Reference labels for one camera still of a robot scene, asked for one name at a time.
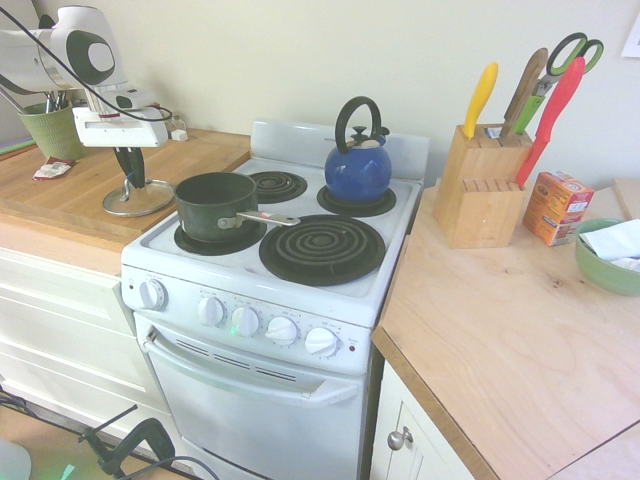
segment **oven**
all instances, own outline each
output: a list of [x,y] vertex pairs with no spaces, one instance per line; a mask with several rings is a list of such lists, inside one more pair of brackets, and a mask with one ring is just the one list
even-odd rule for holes
[[[382,364],[370,335],[418,203],[428,140],[389,137],[402,165],[391,203],[333,212],[322,198],[332,130],[258,120],[253,156],[236,170],[258,184],[260,210],[300,225],[269,226],[237,251],[212,253],[185,244],[174,214],[123,251],[123,297],[181,444],[223,480],[368,475]],[[292,184],[284,200],[261,196],[261,186]],[[281,244],[324,248],[345,232],[365,245],[337,248],[364,257],[341,269],[284,271],[273,258]]]

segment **oven door handle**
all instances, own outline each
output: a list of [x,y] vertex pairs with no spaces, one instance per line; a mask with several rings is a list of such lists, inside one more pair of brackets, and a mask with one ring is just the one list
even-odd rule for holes
[[278,388],[268,388],[243,382],[238,378],[231,378],[194,364],[182,357],[167,351],[152,341],[144,342],[143,347],[150,353],[171,366],[174,370],[206,384],[238,395],[269,400],[274,403],[296,405],[303,408],[322,408],[355,397],[358,385],[337,379],[325,379],[313,391],[288,391]]

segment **white cabinet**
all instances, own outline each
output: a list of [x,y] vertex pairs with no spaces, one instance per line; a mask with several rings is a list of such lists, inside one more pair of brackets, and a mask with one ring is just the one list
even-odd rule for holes
[[155,417],[178,439],[134,328],[119,278],[0,248],[6,391],[91,426],[135,403],[105,431],[122,438]]
[[[397,450],[388,444],[392,432]],[[371,480],[387,479],[473,480],[389,363],[384,366],[371,465]]]

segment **bowl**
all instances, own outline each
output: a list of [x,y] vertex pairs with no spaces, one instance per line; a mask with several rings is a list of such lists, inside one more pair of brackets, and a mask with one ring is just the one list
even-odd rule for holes
[[576,262],[585,277],[599,287],[619,295],[640,295],[639,272],[618,267],[598,258],[580,238],[581,233],[593,232],[618,223],[622,223],[622,220],[598,218],[582,222],[576,229]]

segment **box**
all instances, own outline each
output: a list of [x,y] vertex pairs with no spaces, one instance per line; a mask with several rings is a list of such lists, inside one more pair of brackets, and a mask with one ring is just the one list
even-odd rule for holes
[[522,223],[549,246],[570,243],[594,190],[562,172],[538,175]]

